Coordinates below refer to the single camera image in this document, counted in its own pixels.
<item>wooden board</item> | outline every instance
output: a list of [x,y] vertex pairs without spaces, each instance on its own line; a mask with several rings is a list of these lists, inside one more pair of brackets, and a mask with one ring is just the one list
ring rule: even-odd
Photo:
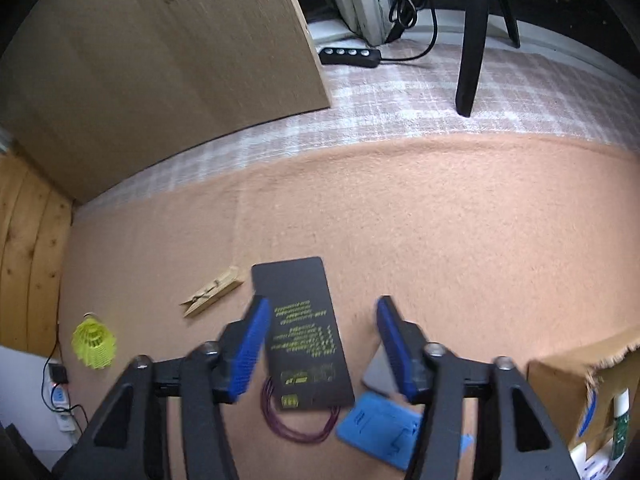
[[6,234],[20,187],[27,174],[27,165],[21,158],[5,155],[0,163],[0,262],[4,253]]
[[0,270],[0,344],[27,350],[27,306],[31,262],[40,221],[51,186],[35,173],[27,173],[4,244]]
[[0,73],[0,122],[82,202],[206,140],[329,105],[296,0],[40,0]]
[[71,228],[71,202],[52,190],[33,251],[29,280],[27,349],[48,356],[56,343],[58,292],[66,241]]

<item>torn cardboard edge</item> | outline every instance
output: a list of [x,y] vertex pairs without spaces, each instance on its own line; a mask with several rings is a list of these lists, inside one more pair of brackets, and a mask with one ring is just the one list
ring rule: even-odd
[[192,294],[187,301],[180,305],[187,307],[184,317],[196,316],[206,308],[210,307],[217,300],[230,293],[244,283],[239,277],[240,271],[237,267],[229,267],[215,280],[207,283],[196,293]]
[[[527,379],[569,448],[585,442],[590,456],[610,437],[611,403],[629,389],[632,404],[640,381],[640,326],[594,344],[529,363]],[[591,394],[597,401],[591,420]]]

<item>peach fabric surface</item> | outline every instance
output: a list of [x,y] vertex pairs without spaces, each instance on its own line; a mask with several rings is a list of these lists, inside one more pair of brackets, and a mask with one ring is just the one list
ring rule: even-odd
[[[317,150],[252,166],[79,219],[62,279],[60,323],[72,397],[92,413],[127,362],[184,355],[216,338],[252,294],[253,264],[324,260],[356,396],[380,340],[374,301],[457,354],[529,359],[640,322],[640,160],[553,137],[443,136]],[[178,304],[227,266],[247,283],[194,319]],[[118,339],[113,365],[72,355],[82,314]],[[264,358],[224,408],[241,479],[388,479],[402,473],[341,443],[299,446],[260,415]],[[178,401],[174,478],[184,478]],[[288,415],[318,428],[325,413]],[[465,455],[460,478],[468,478]]]

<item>black tripod leg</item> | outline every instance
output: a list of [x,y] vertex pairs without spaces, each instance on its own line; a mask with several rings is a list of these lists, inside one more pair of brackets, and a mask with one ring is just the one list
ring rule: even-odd
[[488,19],[489,0],[466,0],[465,37],[456,90],[456,111],[463,117],[471,115],[476,98]]
[[507,25],[507,32],[509,38],[513,41],[513,45],[516,48],[520,48],[520,33],[518,32],[518,22],[516,21],[513,12],[511,12],[511,4],[509,0],[498,0],[500,3],[500,10],[504,16],[504,23]]

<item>blue gripper pad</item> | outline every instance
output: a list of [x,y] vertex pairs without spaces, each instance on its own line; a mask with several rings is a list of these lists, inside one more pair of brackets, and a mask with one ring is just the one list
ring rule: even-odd
[[240,322],[244,334],[235,355],[228,358],[231,366],[228,394],[232,401],[244,394],[251,380],[260,347],[271,325],[271,305],[267,298],[256,297],[244,319]]
[[404,320],[399,318],[395,309],[392,310],[389,307],[384,296],[378,300],[376,320],[382,344],[385,346],[386,355],[391,364],[391,371],[396,378],[396,386],[400,393],[412,402],[418,392],[411,377],[411,354],[399,327],[399,323],[404,323]]
[[[358,399],[356,406],[340,423],[336,434],[341,441],[406,471],[414,452],[420,419],[420,413],[367,392]],[[473,440],[472,436],[463,435],[460,453]]]

